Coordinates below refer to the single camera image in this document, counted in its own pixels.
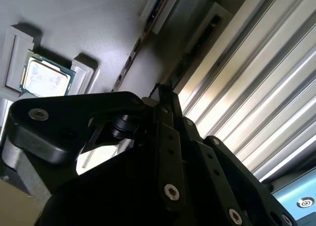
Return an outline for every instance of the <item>corrugated metal panel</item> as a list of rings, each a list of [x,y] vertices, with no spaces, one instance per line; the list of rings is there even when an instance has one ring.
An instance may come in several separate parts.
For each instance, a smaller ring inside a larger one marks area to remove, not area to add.
[[[314,146],[315,1],[246,0],[179,93],[259,179]]]

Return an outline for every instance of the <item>black metal bracket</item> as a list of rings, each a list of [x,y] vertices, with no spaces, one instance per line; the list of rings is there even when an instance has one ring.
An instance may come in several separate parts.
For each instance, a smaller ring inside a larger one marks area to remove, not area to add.
[[[158,225],[286,226],[287,218],[296,226],[221,140],[199,136],[171,87],[157,85],[151,97],[158,101],[153,106],[128,92],[12,105],[7,136],[53,193],[39,225],[82,225],[91,218],[100,224],[107,214],[119,225],[148,222],[150,216]],[[34,109],[48,115],[31,115]],[[132,148],[75,176],[82,151],[126,138],[134,140]],[[22,168],[18,173],[28,187],[32,177]]]

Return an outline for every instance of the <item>hole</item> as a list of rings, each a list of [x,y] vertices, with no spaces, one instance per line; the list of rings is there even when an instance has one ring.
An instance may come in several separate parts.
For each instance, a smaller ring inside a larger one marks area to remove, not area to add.
[[[174,190],[174,189],[172,189],[172,188],[169,188],[169,193],[171,194],[171,195],[173,195],[173,196],[175,196],[176,194],[177,194],[177,192]]]
[[[173,151],[171,148],[169,148],[169,149],[168,149],[168,153],[174,154],[174,151]]]
[[[238,216],[236,213],[233,213],[233,218],[234,218],[235,220],[239,220],[239,216]]]
[[[277,225],[282,226],[282,221],[281,221],[281,219],[276,215],[276,213],[270,212],[270,215],[271,215],[271,218],[273,219],[273,221],[274,221]]]
[[[64,140],[74,140],[77,138],[77,133],[70,128],[62,128],[59,131],[59,136]]]
[[[217,169],[214,170],[214,173],[215,173],[215,175],[217,175],[217,176],[220,175],[220,173],[219,173],[219,171],[218,171]]]
[[[44,117],[44,113],[42,113],[41,111],[34,112],[34,115],[37,117]]]

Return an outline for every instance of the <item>bolt head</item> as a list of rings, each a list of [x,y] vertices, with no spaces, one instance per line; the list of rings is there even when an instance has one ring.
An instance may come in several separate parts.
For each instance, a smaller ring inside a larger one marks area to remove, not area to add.
[[[48,112],[43,109],[34,108],[29,111],[29,117],[36,121],[46,121],[49,115]]]
[[[188,123],[189,126],[192,126],[192,125],[193,125],[193,121],[191,121],[191,120],[189,120],[189,119],[187,119],[187,123]]]
[[[178,189],[172,185],[172,184],[167,184],[164,186],[164,194],[172,201],[177,201],[180,198],[180,193]]]
[[[242,218],[236,210],[229,209],[229,215],[236,225],[242,225]]]
[[[293,226],[292,221],[286,216],[286,215],[282,215],[284,221],[286,221],[286,223],[290,226]]]
[[[220,142],[219,142],[217,139],[213,138],[212,140],[213,140],[213,143],[214,143],[216,146],[219,146],[219,145],[220,145]]]

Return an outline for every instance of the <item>screw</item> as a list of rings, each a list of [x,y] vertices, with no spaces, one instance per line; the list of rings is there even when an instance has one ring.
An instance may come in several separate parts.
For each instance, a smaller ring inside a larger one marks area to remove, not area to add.
[[[282,215],[284,221],[287,222],[288,225],[293,226],[292,221],[286,216],[286,215]]]
[[[180,193],[178,189],[171,184],[167,184],[164,186],[164,194],[172,201],[177,201],[180,198]]]
[[[189,119],[187,119],[187,123],[188,123],[189,126],[193,125],[193,122],[191,120],[189,120]]]
[[[242,225],[242,218],[236,210],[229,209],[229,215],[236,225]]]
[[[219,146],[220,145],[220,142],[217,140],[217,139],[212,139],[213,140],[213,142],[214,142],[214,144],[216,145],[216,146]]]
[[[36,121],[46,121],[49,115],[48,112],[43,109],[34,108],[29,111],[29,117]]]

